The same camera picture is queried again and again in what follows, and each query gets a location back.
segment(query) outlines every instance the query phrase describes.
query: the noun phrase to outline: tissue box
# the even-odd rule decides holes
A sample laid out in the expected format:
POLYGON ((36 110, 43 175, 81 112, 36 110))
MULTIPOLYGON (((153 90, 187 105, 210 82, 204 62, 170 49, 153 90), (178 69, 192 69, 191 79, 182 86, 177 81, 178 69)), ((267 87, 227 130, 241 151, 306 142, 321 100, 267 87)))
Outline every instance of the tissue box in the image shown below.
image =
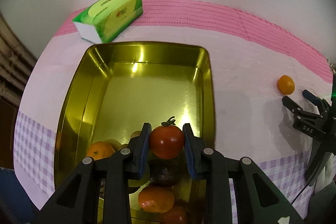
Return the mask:
POLYGON ((142 14, 142 0, 99 0, 73 19, 81 37, 94 43, 113 40, 142 14))

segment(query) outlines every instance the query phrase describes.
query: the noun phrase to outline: silver screw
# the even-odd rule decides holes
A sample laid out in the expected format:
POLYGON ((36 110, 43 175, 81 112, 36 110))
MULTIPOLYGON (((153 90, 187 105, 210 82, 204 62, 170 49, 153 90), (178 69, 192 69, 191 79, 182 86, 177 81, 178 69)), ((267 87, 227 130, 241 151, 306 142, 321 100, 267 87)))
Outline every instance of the silver screw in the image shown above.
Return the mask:
POLYGON ((250 159, 250 158, 247 158, 247 157, 243 158, 243 159, 241 160, 241 162, 242 162, 243 164, 246 164, 246 165, 249 165, 249 164, 252 163, 251 159, 250 159))
POLYGON ((129 148, 123 148, 120 150, 120 153, 123 155, 128 155, 129 153, 131 153, 131 150, 129 148))
POLYGON ((203 150, 203 152, 204 152, 205 154, 207 154, 207 155, 211 155, 211 154, 213 154, 213 150, 212 150, 211 148, 205 148, 205 149, 203 150))
POLYGON ((85 157, 85 158, 82 160, 82 162, 83 162, 84 164, 90 164, 90 163, 92 162, 92 158, 90 158, 90 157, 85 157))

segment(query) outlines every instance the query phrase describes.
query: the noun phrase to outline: gold tray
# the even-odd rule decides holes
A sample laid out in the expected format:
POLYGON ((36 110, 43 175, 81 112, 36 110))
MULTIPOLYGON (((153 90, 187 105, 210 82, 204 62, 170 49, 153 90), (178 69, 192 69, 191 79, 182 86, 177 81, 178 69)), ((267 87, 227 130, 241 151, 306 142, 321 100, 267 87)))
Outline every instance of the gold tray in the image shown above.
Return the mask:
MULTIPOLYGON (((208 52, 198 46, 165 42, 93 45, 85 52, 65 98, 56 137, 55 185, 85 157, 90 144, 115 139, 128 143, 144 122, 155 128, 175 116, 214 147, 215 113, 208 52)), ((132 222, 159 221, 129 195, 132 222)), ((204 197, 205 183, 183 178, 175 198, 204 197)))

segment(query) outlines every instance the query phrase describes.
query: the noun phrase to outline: tablecloth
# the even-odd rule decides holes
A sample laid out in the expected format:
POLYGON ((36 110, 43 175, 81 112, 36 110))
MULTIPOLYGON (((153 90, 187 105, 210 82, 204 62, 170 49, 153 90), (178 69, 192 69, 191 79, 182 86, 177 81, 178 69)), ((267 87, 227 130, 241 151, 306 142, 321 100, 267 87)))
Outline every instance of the tablecloth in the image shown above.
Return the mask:
MULTIPOLYGON (((292 128, 276 80, 290 75, 296 84, 290 97, 305 110, 316 111, 301 93, 308 89, 330 99, 332 74, 324 56, 281 27, 223 5, 143 0, 143 9, 143 15, 114 42, 165 41, 206 48, 214 85, 216 149, 234 159, 251 157, 293 200, 305 185, 311 138, 292 128)), ((16 121, 14 169, 38 208, 54 192, 60 110, 80 59, 91 45, 71 22, 78 13, 66 20, 39 58, 16 121)), ((302 217, 312 193, 313 187, 308 187, 294 204, 302 217)))

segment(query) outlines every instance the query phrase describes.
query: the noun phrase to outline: curtain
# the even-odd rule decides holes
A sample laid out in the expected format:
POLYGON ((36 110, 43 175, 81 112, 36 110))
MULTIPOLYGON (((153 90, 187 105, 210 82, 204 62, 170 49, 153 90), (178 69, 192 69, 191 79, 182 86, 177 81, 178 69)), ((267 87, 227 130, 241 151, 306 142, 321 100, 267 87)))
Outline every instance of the curtain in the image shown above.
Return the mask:
POLYGON ((9 28, 0 12, 0 97, 19 107, 36 61, 9 28))

